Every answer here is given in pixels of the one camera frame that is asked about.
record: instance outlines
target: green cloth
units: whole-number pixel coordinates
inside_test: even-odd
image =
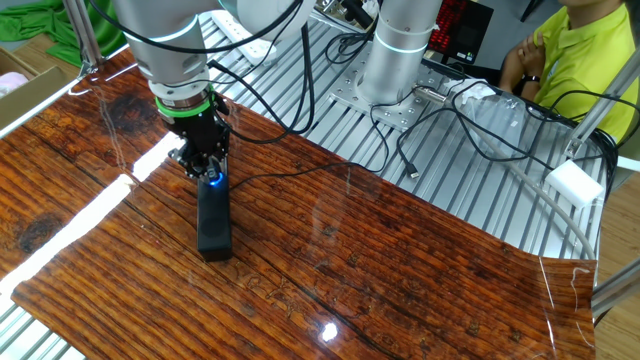
[[[116,17],[110,0],[96,0],[96,3],[109,16]],[[104,20],[88,1],[85,1],[85,5],[102,55],[109,55],[123,46],[126,43],[123,34]],[[47,50],[48,54],[81,66],[76,34],[62,0],[43,0],[0,11],[0,41],[26,40],[42,33],[48,34],[57,43]]]

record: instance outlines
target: wooden table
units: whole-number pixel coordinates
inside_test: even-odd
[[[12,298],[88,358],[595,356],[594,262],[525,254],[357,167],[234,189],[234,257],[203,262],[196,183],[169,160],[132,172],[167,133],[132,64],[0,141],[0,276],[48,252]],[[282,131],[234,114],[254,138]],[[341,161],[232,138],[230,181]]]

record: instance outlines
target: usb connector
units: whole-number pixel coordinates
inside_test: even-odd
[[[418,169],[416,169],[415,165],[413,165],[413,164],[407,164],[407,167],[405,169],[407,171],[407,174],[412,179],[417,179],[420,176],[420,173],[418,172]]]

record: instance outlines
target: white plug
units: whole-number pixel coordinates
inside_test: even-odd
[[[582,209],[604,193],[602,185],[571,160],[549,173],[545,181],[577,209]]]

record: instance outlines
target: floor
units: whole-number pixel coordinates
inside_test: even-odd
[[[0,8],[33,0],[2,0]],[[527,19],[520,16],[528,0],[479,0],[494,9],[493,18],[476,65],[499,68],[504,55],[525,36],[533,32],[544,20],[555,13],[560,5],[556,0],[546,0]],[[20,44],[0,43],[10,50]],[[46,70],[53,64],[74,77],[77,68],[60,63],[46,55],[51,46],[46,36],[40,36],[15,51],[37,70]],[[602,249],[599,280],[604,281],[633,259],[640,257],[640,175],[632,177],[621,189],[612,194],[602,223]],[[637,359],[640,353],[640,294],[614,308],[596,329],[598,359]]]
[[[614,192],[602,222],[599,281],[640,257],[640,175],[635,174]],[[640,356],[640,294],[607,314],[596,328],[599,360],[638,359]]]

